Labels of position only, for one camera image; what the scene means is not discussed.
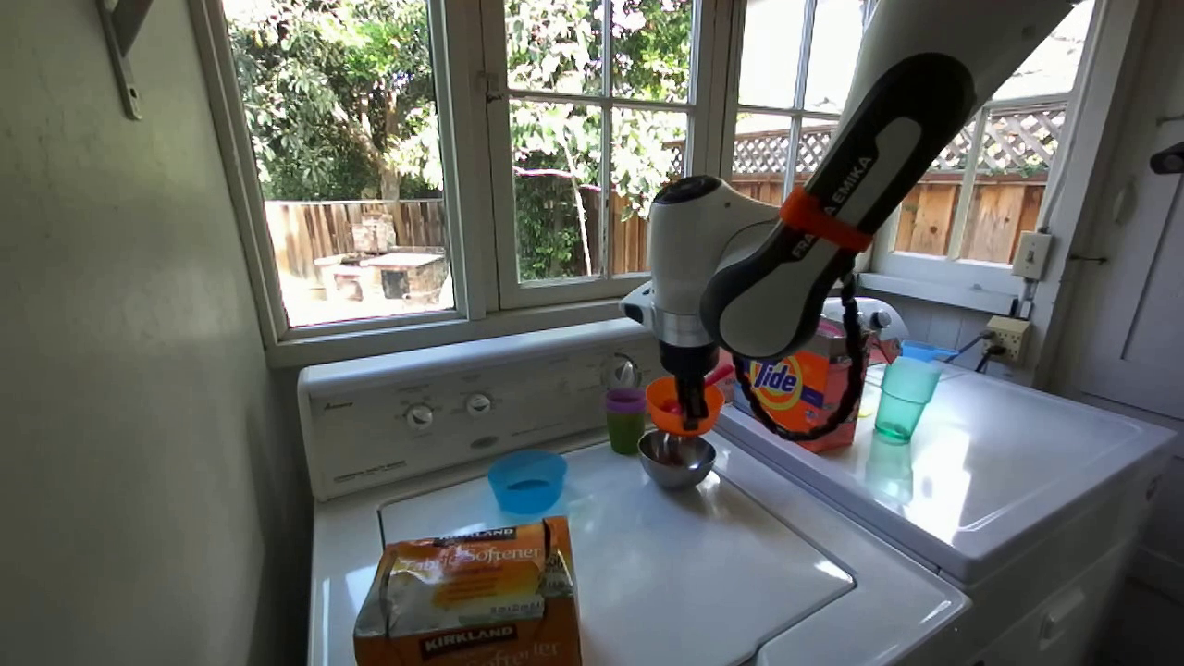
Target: white wall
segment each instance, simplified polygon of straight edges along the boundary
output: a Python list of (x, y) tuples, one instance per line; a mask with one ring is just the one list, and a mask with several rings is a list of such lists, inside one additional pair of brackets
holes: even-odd
[(307, 495), (182, 0), (0, 3), (0, 664), (294, 664)]

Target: green bottle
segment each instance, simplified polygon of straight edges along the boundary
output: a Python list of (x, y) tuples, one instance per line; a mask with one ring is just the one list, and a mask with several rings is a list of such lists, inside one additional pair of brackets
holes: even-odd
[(643, 438), (643, 396), (629, 357), (609, 363), (601, 410), (609, 447), (616, 457), (635, 457), (635, 441)]

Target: blue cup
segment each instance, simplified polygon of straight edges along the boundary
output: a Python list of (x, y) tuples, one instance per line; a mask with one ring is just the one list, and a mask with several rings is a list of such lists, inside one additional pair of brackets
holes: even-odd
[(879, 382), (878, 438), (888, 445), (911, 445), (916, 421), (934, 394), (938, 363), (900, 357)]
[(552, 451), (511, 451), (487, 468), (497, 507), (542, 516), (562, 495), (566, 458)]

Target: detergent bottle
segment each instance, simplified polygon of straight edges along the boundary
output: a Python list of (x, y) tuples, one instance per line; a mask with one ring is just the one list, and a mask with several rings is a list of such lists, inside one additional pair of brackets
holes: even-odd
[(736, 361), (753, 420), (816, 457), (852, 447), (865, 368), (891, 363), (896, 340), (906, 339), (884, 299), (858, 298), (854, 309), (858, 319), (840, 298), (825, 299), (809, 345), (783, 361)]

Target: laundry room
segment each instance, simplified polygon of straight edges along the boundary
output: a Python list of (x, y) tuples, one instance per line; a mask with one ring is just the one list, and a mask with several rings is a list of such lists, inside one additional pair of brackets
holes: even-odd
[(7, 0), (0, 664), (1184, 664), (1180, 29)]

